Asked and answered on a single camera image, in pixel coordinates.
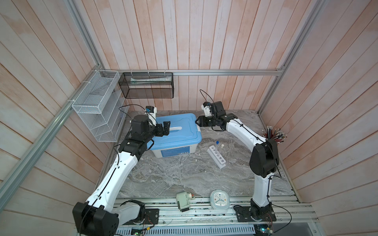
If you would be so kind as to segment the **blue plastic bin lid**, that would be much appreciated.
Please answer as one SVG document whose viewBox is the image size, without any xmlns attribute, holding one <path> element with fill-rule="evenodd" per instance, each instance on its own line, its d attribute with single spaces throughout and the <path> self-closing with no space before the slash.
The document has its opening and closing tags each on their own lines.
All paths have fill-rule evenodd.
<svg viewBox="0 0 378 236">
<path fill-rule="evenodd" d="M 193 113 L 157 117 L 157 122 L 171 122 L 168 136 L 153 138 L 154 144 L 151 150 L 178 148 L 199 144 L 202 140 L 200 127 L 195 123 L 196 116 Z"/>
</svg>

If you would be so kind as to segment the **white plastic storage bin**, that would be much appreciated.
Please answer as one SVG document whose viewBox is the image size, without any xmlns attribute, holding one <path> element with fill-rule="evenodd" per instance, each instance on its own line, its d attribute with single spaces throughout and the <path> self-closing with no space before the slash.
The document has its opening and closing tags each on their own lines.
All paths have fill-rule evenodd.
<svg viewBox="0 0 378 236">
<path fill-rule="evenodd" d="M 155 143 L 150 150 L 157 158 L 173 157 L 182 154 L 195 153 L 197 146 L 201 141 L 201 138 L 182 141 L 155 139 Z"/>
</svg>

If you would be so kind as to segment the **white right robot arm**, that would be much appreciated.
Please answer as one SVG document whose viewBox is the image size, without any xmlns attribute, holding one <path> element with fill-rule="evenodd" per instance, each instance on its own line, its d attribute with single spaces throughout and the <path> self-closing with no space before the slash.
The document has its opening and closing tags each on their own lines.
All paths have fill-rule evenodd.
<svg viewBox="0 0 378 236">
<path fill-rule="evenodd" d="M 195 121 L 200 127 L 219 127 L 241 140 L 252 152 L 250 168 L 255 174 L 254 194 L 251 199 L 250 214 L 254 220 L 260 220 L 272 211 L 270 200 L 273 176 L 279 166 L 277 142 L 264 138 L 246 125 L 236 115 L 227 113 L 222 102 L 204 102 L 201 105 L 204 112 Z"/>
</svg>

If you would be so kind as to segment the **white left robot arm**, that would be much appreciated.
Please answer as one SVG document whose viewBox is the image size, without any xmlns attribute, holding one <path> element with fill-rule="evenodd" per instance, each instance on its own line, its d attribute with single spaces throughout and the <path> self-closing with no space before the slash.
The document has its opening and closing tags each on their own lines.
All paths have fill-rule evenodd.
<svg viewBox="0 0 378 236">
<path fill-rule="evenodd" d="M 117 146 L 117 157 L 108 173 L 86 202 L 78 202 L 73 218 L 79 235 L 113 236 L 119 225 L 145 222 L 145 204 L 127 200 L 114 207 L 118 193 L 142 154 L 154 145 L 154 137 L 169 135 L 170 122 L 156 121 L 157 108 L 147 106 L 145 114 L 131 120 L 131 129 Z"/>
</svg>

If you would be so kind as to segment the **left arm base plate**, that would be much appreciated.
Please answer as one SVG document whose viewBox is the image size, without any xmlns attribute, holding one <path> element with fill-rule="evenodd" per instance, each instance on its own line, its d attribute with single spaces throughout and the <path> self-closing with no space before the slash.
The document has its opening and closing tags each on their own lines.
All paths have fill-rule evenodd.
<svg viewBox="0 0 378 236">
<path fill-rule="evenodd" d="M 156 225 L 158 224 L 158 219 L 159 219 L 159 209 L 151 208 L 151 209 L 146 209 L 144 211 L 143 216 L 138 217 L 135 220 L 131 220 L 127 224 L 129 225 L 142 225 L 142 224 Z"/>
</svg>

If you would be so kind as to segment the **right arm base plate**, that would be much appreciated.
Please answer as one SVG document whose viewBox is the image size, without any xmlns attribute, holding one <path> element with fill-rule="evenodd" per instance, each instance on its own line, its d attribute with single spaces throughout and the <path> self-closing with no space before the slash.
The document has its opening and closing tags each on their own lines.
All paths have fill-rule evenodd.
<svg viewBox="0 0 378 236">
<path fill-rule="evenodd" d="M 233 209 L 236 213 L 238 222 L 277 221 L 271 205 L 264 207 L 235 205 Z"/>
</svg>

